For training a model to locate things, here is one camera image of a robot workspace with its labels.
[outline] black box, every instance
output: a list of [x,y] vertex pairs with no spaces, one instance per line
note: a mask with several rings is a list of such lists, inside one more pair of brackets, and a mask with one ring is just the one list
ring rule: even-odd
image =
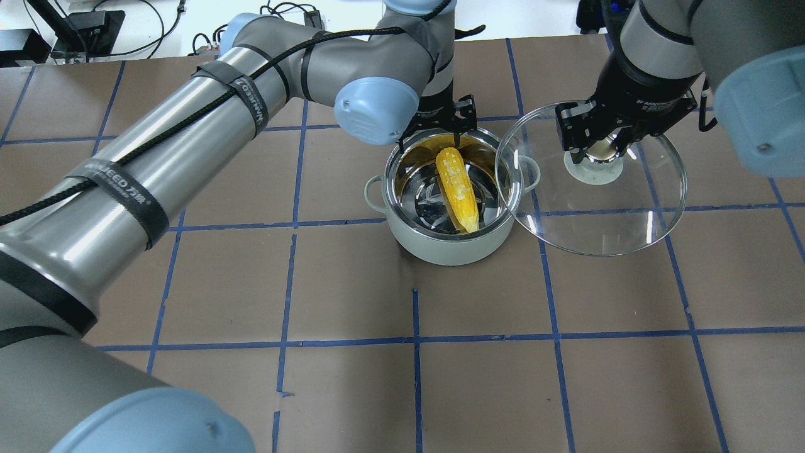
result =
[[50,51],[50,45],[30,28],[0,30],[0,68],[17,68],[28,61],[42,64]]

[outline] light blue joint cap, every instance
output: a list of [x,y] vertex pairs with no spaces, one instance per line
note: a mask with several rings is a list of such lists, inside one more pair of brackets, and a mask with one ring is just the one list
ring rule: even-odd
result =
[[350,135],[372,145],[399,139],[419,107],[413,88],[389,77],[364,77],[344,85],[333,107],[336,121]]
[[805,176],[805,46],[763,56],[727,76],[715,111],[750,171]]
[[51,453],[254,453],[249,432],[214,402],[175,387],[140,390],[95,411]]
[[[397,11],[401,15],[410,15],[410,16],[424,16],[431,11],[433,11],[442,0],[385,0],[384,3],[390,9]],[[447,5],[442,12],[441,15],[445,13],[449,13],[452,10],[456,9],[456,3],[458,0],[453,0]]]
[[243,30],[243,27],[245,27],[249,22],[261,17],[263,16],[256,15],[254,13],[240,13],[239,15],[233,17],[226,26],[223,39],[221,39],[221,42],[218,43],[220,48],[218,55],[224,55],[227,53],[232,48],[232,44],[235,42],[235,37],[241,32],[241,30]]

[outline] power adapter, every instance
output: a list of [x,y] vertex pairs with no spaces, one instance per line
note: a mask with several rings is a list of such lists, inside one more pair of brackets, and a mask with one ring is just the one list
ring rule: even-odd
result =
[[318,28],[319,30],[324,30],[324,21],[321,19],[321,11],[319,10],[305,11],[304,24],[308,27],[314,27]]

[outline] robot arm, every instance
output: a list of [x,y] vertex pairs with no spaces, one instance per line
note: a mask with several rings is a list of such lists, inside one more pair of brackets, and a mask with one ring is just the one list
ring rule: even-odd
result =
[[0,229],[0,451],[254,451],[211,401],[81,342],[97,300],[291,97],[335,106],[341,126],[373,144],[400,139],[422,96],[449,98],[450,110],[455,3],[389,1],[385,34],[325,34],[262,72],[320,31],[241,16],[230,50],[72,173],[103,190]]
[[805,175],[802,17],[805,4],[787,0],[638,0],[613,30],[595,93],[556,109],[564,149],[576,164],[608,162],[662,134],[696,108],[690,87],[704,70],[743,164]]

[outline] wire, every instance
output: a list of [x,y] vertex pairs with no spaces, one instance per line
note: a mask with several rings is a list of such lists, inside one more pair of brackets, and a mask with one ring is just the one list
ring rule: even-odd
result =
[[193,36],[193,55],[198,55],[199,54],[199,51],[196,50],[196,39],[199,39],[199,37],[204,38],[204,40],[207,41],[207,45],[210,48],[213,48],[213,43],[210,42],[209,37],[207,35],[205,35],[204,33],[196,33],[196,35]]
[[[289,7],[286,8],[285,10],[282,10],[282,11],[278,10],[281,6],[285,6],[285,5],[288,5]],[[306,13],[311,12],[311,11],[308,11],[308,10],[306,10],[304,8],[306,6],[311,7],[313,9],[313,11],[318,10],[315,6],[311,5],[310,3],[301,3],[301,4],[299,4],[299,3],[293,3],[293,2],[280,2],[277,6],[274,7],[274,11],[276,11],[279,14],[284,14],[284,13],[287,13],[288,11],[291,11],[291,10],[294,10],[296,8],[299,8],[299,9],[301,9],[302,11],[304,11]]]
[[76,24],[72,23],[72,19],[70,19],[70,16],[68,16],[67,13],[64,11],[64,8],[61,7],[61,5],[59,4],[59,0],[53,0],[53,2],[59,8],[61,14],[64,15],[64,20],[67,21],[67,24],[70,26],[70,28],[72,28],[72,30],[76,32],[76,35],[78,35],[78,40],[81,41],[81,46],[84,48],[84,62],[89,63],[89,49],[87,48],[86,41],[84,41],[84,36],[82,36],[81,33],[78,30],[76,30]]
[[263,8],[265,8],[266,10],[268,10],[268,15],[275,15],[275,16],[279,17],[280,19],[282,19],[283,18],[282,15],[280,13],[278,13],[277,10],[272,8],[270,5],[271,5],[271,0],[269,0],[267,4],[265,4],[263,6],[260,6],[260,14],[262,14],[262,10],[263,10]]
[[[100,5],[103,5],[104,3],[107,3],[107,2],[110,2],[110,1],[111,1],[111,0],[101,0],[100,2],[96,3],[96,4],[95,4],[95,6],[93,6],[92,11],[97,10],[97,8],[98,8]],[[145,44],[144,46],[141,46],[141,47],[139,47],[139,48],[136,48],[135,50],[128,51],[128,52],[122,52],[122,53],[110,53],[110,54],[109,54],[109,56],[124,56],[124,55],[129,55],[129,54],[132,54],[132,53],[135,53],[135,52],[139,52],[139,51],[141,51],[141,50],[144,50],[144,49],[146,49],[146,48],[149,48],[150,46],[152,46],[152,45],[156,44],[156,47],[155,47],[155,48],[153,48],[153,49],[151,50],[151,53],[150,53],[150,54],[149,54],[149,55],[146,57],[146,60],[147,60],[147,59],[149,59],[149,58],[151,58],[151,57],[153,57],[153,56],[154,56],[154,54],[156,53],[156,51],[157,51],[157,50],[159,50],[159,46],[161,46],[161,45],[162,45],[162,42],[163,42],[163,40],[165,39],[165,37],[166,37],[166,36],[168,36],[168,35],[170,35],[170,34],[171,34],[171,32],[172,32],[172,31],[174,31],[174,29],[176,28],[176,25],[178,25],[178,24],[179,24],[179,17],[180,17],[180,14],[181,14],[181,13],[180,13],[180,7],[182,7],[181,5],[180,5],[180,7],[177,7],[177,8],[176,8],[176,19],[173,21],[173,25],[171,25],[171,28],[170,28],[170,29],[168,30],[168,32],[166,33],[166,32],[165,32],[165,22],[164,22],[164,20],[162,19],[162,15],[159,13],[159,11],[158,11],[156,8],[154,8],[154,5],[152,5],[152,4],[151,4],[150,2],[148,2],[147,0],[139,0],[139,1],[140,1],[141,3],[145,3],[146,5],[148,5],[148,6],[149,6],[149,7],[150,7],[152,10],[154,10],[154,12],[156,13],[156,17],[157,17],[157,19],[159,19],[159,28],[160,28],[160,35],[159,35],[159,38],[154,39],[154,40],[153,40],[153,41],[151,41],[150,43]]]
[[710,90],[710,82],[705,78],[704,84],[702,85],[702,95],[699,102],[699,131],[701,132],[709,132],[718,124],[718,119],[713,118],[710,120],[710,123],[704,122],[707,117],[707,98],[708,98],[708,91]]
[[224,25],[221,25],[220,27],[216,28],[215,31],[213,31],[213,41],[215,41],[216,43],[221,42],[221,33],[225,31],[224,29],[226,28],[227,25],[229,24],[225,23]]
[[[39,25],[34,20],[34,16],[31,15],[31,10],[28,9],[28,1],[27,0],[22,0],[22,2],[23,2],[23,6],[25,6],[25,12],[28,13],[28,17],[31,18],[31,22],[34,24],[34,28],[36,28],[36,32],[39,33],[39,37],[42,38],[42,31],[39,29]],[[50,56],[53,59],[53,64],[59,64],[59,62],[56,61],[56,58],[53,56],[52,53],[48,53],[47,56]]]
[[[449,3],[451,0],[443,0],[430,14],[423,16],[423,20],[429,21],[435,18]],[[375,35],[401,35],[405,33],[400,27],[385,27],[385,28],[377,28],[372,30],[351,30],[351,31],[337,31],[335,33],[329,33],[327,35],[320,35],[316,38],[308,39],[307,41],[303,41],[295,46],[287,49],[285,52],[278,54],[276,57],[272,58],[270,61],[265,63],[259,69],[254,71],[250,74],[250,77],[256,79],[263,75],[269,69],[272,69],[281,61],[285,60],[289,56],[293,55],[300,50],[311,48],[316,44],[321,44],[323,42],[332,41],[333,39],[339,38],[346,38],[350,36],[375,36]],[[222,105],[224,102],[229,100],[232,96],[235,95],[235,89],[232,87],[227,87],[226,92],[223,93],[218,98],[215,98],[212,102],[207,104],[206,106],[201,107],[199,110],[188,116],[187,118],[179,121],[177,124],[169,127],[164,132],[157,134],[152,139],[149,139],[145,143],[137,146],[135,149],[131,150],[128,154],[123,156],[120,160],[117,161],[117,164],[121,166],[125,166],[126,164],[130,163],[132,160],[137,159],[142,154],[148,152],[153,147],[159,145],[160,143],[164,142],[167,139],[170,139],[173,135],[176,135],[184,128],[190,126],[191,124],[195,123],[199,119],[203,118],[208,113],[215,110],[218,106]],[[15,220],[19,220],[24,218],[28,215],[31,215],[35,212],[41,211],[45,208],[55,205],[56,203],[62,202],[73,195],[82,192],[86,189],[90,189],[97,184],[92,180],[87,180],[81,183],[74,185],[68,189],[62,190],[59,193],[56,193],[48,198],[45,198],[39,202],[34,203],[28,207],[22,208],[21,210],[17,210],[10,214],[6,214],[0,217],[0,227],[6,225],[7,223],[13,222]]]

